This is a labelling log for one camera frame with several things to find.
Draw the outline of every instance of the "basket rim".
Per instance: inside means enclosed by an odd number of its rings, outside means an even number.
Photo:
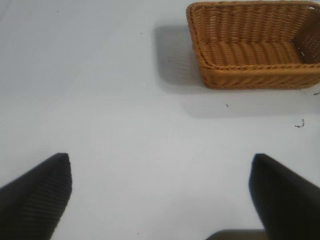
[[[278,64],[245,64],[245,65],[217,65],[208,61],[200,48],[198,34],[194,24],[193,14],[197,8],[216,8],[217,6],[231,7],[231,6],[252,6],[252,5],[305,5],[314,7],[320,11],[320,4],[313,1],[297,1],[297,0],[253,0],[253,1],[203,1],[194,2],[190,4],[186,9],[187,21],[191,38],[194,46],[194,50],[198,57],[199,63],[209,70],[217,70],[219,72],[224,71],[278,71],[286,70],[296,72],[298,69],[304,70],[305,73],[320,73],[320,63],[278,63]]]

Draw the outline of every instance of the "white table surface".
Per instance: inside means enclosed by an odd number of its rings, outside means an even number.
[[[320,185],[320,86],[205,88],[191,2],[1,0],[0,185],[69,153],[73,192],[53,240],[262,228],[255,153]]]

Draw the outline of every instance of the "woven basket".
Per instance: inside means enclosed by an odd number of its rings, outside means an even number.
[[[320,82],[319,4],[197,2],[187,20],[209,88],[302,89]]]

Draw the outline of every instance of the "small black speck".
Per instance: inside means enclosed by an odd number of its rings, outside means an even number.
[[[296,128],[303,128],[305,126],[305,120],[302,119],[302,125],[295,125]]]

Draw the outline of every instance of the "brown wicker basket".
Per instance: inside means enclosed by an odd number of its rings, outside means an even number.
[[[197,2],[187,20],[209,88],[302,89],[320,82],[319,4]]]

